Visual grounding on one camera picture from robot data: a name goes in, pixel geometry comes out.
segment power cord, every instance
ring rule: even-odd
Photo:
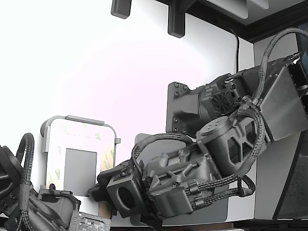
[[[236,56],[235,56],[235,59],[236,59],[236,68],[235,68],[235,71],[236,73],[239,72],[239,51],[240,51],[240,39],[239,37],[237,36],[237,34],[234,32],[234,30],[232,30],[231,28],[229,28],[229,30],[234,34],[235,38],[236,38]]]

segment circuit board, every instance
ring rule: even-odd
[[[74,210],[69,231],[110,231],[111,220]]]

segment white wall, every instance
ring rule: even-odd
[[[111,16],[111,0],[0,1],[0,144],[14,153],[36,138],[32,181],[45,181],[41,124],[54,115],[104,120],[129,158],[138,133],[165,132],[167,86],[193,89],[234,73],[235,38],[193,16],[186,36],[167,33],[166,5],[133,0],[131,15]],[[240,69],[254,66],[241,40]]]

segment black mounting bracket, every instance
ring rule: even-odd
[[[113,0],[111,14],[115,17],[127,19],[130,15],[131,0]]]
[[[185,13],[196,0],[170,0],[168,34],[181,38],[185,35]]]
[[[196,0],[169,0],[168,34],[181,38],[185,35],[185,13]],[[111,14],[126,19],[130,15],[131,0],[113,0]]]

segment gray 3d-printed part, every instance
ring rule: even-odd
[[[116,132],[114,130],[114,128],[108,124],[106,124],[104,121],[100,121],[100,120],[95,120],[95,119],[88,119],[88,118],[82,118],[82,117],[78,117],[78,116],[62,116],[62,115],[56,115],[51,117],[50,119],[46,120],[41,128],[40,128],[40,133],[43,137],[43,153],[48,153],[49,151],[49,141],[50,141],[50,130],[51,130],[51,124],[54,120],[56,119],[66,119],[66,120],[71,120],[71,121],[76,121],[76,122],[80,122],[80,123],[86,123],[86,124],[93,124],[93,125],[98,125],[98,126],[104,126],[104,127],[108,127],[110,128],[114,134],[115,134],[115,148],[114,148],[114,163],[113,165],[115,166],[116,164],[116,145],[121,143],[121,139],[118,138],[116,136]]]

